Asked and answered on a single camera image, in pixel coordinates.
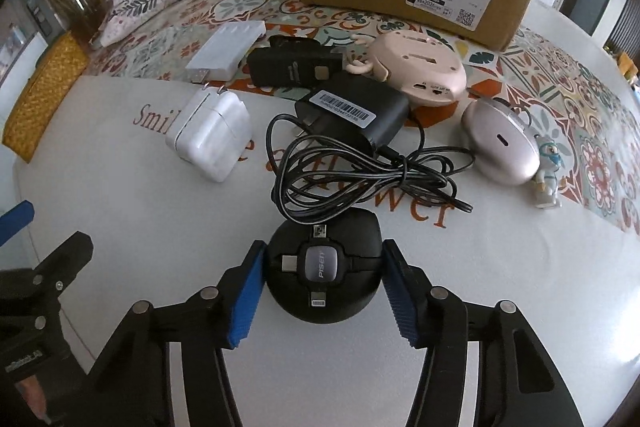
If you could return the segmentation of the white plug charger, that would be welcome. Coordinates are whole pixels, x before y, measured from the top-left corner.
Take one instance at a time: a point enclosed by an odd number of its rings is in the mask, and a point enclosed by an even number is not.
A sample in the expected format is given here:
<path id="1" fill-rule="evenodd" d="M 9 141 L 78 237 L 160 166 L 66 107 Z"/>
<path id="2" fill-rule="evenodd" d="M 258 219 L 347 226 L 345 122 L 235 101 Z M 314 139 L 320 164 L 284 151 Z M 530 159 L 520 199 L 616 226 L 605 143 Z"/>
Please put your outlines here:
<path id="1" fill-rule="evenodd" d="M 252 139 L 250 113 L 226 88 L 196 91 L 169 126 L 165 142 L 204 178 L 221 183 Z"/>

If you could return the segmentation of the yellow woven placemat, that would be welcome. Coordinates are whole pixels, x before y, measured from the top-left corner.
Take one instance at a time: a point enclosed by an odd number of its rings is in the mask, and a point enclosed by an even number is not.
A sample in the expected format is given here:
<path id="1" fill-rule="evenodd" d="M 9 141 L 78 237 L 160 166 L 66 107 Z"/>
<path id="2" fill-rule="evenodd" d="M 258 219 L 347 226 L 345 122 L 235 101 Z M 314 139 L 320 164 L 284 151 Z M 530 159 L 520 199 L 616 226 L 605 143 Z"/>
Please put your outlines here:
<path id="1" fill-rule="evenodd" d="M 2 144 L 22 161 L 32 161 L 48 124 L 88 63 L 71 31 L 57 38 L 38 60 L 2 132 Z"/>

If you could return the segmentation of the black bike light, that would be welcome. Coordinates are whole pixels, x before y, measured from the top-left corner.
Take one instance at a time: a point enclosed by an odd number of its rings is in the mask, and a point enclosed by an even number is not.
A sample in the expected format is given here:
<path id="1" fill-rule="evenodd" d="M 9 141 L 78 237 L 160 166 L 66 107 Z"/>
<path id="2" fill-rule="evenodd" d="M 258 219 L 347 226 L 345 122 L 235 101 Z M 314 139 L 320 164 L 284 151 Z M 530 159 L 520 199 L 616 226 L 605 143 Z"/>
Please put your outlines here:
<path id="1" fill-rule="evenodd" d="M 344 52 L 319 41 L 272 35 L 269 46 L 247 55 L 250 79 L 258 88 L 307 88 L 320 86 L 344 69 Z"/>

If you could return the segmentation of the patterned table runner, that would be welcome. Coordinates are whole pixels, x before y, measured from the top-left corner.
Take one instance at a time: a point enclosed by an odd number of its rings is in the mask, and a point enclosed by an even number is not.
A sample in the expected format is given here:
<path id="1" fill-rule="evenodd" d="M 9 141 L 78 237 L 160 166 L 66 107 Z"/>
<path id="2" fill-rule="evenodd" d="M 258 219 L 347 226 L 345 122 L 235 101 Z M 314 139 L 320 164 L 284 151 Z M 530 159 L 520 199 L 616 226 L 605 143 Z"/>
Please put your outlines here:
<path id="1" fill-rule="evenodd" d="M 221 27 L 265 29 L 232 68 L 232 86 L 299 98 L 334 72 L 372 72 L 372 43 L 398 44 L 382 81 L 411 98 L 424 127 L 450 121 L 476 96 L 505 96 L 555 141 L 564 196 L 626 230 L 639 225 L 639 121 L 600 76 L 527 27 L 492 52 L 432 28 L 300 0 L 122 0 L 106 19 L 111 43 L 90 58 L 92 75 L 221 82 L 190 68 Z"/>

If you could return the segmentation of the pink round octopus gadget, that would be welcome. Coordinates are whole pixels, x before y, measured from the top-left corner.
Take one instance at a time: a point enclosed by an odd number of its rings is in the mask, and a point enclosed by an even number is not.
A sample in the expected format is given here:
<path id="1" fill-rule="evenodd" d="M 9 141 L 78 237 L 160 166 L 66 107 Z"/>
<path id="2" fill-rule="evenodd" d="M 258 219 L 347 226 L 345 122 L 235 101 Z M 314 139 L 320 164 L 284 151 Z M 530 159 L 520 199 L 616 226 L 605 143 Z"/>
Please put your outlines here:
<path id="1" fill-rule="evenodd" d="M 414 106 L 452 104 L 468 87 L 459 55 L 419 31 L 394 30 L 376 37 L 367 47 L 366 60 L 350 62 L 345 69 L 387 83 Z"/>

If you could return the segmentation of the black round cable reel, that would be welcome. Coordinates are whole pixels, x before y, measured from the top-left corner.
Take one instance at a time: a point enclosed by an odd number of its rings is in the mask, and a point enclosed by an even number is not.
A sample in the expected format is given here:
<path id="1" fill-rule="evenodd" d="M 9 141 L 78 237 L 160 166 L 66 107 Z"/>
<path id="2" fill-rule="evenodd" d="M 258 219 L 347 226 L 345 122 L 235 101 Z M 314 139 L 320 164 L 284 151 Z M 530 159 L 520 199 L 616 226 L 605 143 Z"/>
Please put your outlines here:
<path id="1" fill-rule="evenodd" d="M 362 311 L 382 281 L 375 213 L 350 208 L 321 225 L 286 221 L 268 244 L 264 273 L 278 305 L 308 323 L 332 324 Z"/>

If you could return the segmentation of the white rectangular power bank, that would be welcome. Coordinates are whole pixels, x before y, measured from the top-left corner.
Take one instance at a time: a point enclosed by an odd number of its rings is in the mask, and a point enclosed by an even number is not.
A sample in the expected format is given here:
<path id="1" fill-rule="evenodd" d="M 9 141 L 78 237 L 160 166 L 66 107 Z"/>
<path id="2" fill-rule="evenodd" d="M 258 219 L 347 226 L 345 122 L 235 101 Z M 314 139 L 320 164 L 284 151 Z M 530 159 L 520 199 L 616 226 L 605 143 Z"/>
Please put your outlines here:
<path id="1" fill-rule="evenodd" d="M 224 23 L 195 53 L 186 69 L 204 69 L 215 80 L 231 80 L 243 57 L 265 34 L 262 20 Z"/>

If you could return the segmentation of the small figurine keychain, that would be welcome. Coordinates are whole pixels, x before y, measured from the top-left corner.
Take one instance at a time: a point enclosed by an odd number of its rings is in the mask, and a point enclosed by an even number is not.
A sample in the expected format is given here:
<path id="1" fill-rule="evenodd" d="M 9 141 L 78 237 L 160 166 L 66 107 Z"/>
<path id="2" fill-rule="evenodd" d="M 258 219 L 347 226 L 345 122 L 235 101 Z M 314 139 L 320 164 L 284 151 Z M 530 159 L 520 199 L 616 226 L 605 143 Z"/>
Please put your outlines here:
<path id="1" fill-rule="evenodd" d="M 536 134 L 539 167 L 533 177 L 535 183 L 534 203 L 538 209 L 559 208 L 560 170 L 564 167 L 559 147 L 547 135 Z"/>

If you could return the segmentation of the black power adapter with cable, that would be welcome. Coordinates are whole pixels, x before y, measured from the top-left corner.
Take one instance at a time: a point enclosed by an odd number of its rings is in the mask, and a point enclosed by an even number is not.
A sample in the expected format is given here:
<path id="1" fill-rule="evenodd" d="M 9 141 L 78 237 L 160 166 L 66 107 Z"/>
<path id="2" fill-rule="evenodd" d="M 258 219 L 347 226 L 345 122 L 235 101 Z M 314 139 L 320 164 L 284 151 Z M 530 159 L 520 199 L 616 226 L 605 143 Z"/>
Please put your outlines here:
<path id="1" fill-rule="evenodd" d="M 267 124 L 271 200 L 286 220 L 320 225 L 388 191 L 427 207 L 471 212 L 454 178 L 471 169 L 463 146 L 426 143 L 408 96 L 342 72 Z"/>

